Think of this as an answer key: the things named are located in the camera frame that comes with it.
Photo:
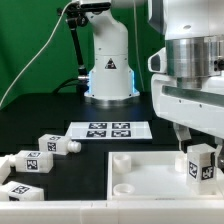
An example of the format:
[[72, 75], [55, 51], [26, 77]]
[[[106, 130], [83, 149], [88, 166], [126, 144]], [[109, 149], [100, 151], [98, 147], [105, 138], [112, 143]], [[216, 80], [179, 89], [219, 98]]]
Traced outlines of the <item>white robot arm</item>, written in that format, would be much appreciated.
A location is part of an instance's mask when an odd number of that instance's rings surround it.
[[149, 24], [165, 36], [165, 46], [152, 58], [151, 91], [156, 115], [173, 123], [183, 152], [192, 146], [189, 130], [217, 139], [216, 158], [224, 159], [224, 0], [88, 0], [93, 27], [95, 65], [85, 97], [108, 105], [138, 93], [133, 88], [127, 30], [113, 7], [148, 3]]

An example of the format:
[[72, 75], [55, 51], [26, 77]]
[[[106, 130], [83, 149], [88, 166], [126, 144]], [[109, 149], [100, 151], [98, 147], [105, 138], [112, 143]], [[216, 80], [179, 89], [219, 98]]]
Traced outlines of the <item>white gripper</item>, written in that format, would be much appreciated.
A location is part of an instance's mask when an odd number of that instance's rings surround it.
[[156, 115], [174, 122], [179, 150], [187, 153], [192, 143], [189, 128], [207, 133], [216, 137], [216, 164], [224, 167], [224, 76], [205, 78], [201, 90], [192, 90], [178, 88], [174, 77], [154, 74], [151, 91]]

